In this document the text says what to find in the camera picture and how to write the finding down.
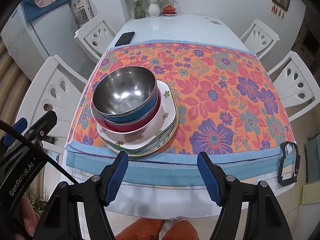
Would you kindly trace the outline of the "person left hand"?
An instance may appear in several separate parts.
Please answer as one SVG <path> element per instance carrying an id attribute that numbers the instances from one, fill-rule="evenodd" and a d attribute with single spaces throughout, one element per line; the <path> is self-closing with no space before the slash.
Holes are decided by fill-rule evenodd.
<path id="1" fill-rule="evenodd" d="M 30 237 L 33 237 L 37 224 L 40 220 L 40 215 L 33 210 L 31 203 L 27 197 L 23 196 L 20 200 L 20 203 L 22 207 L 23 221 L 26 232 Z"/>

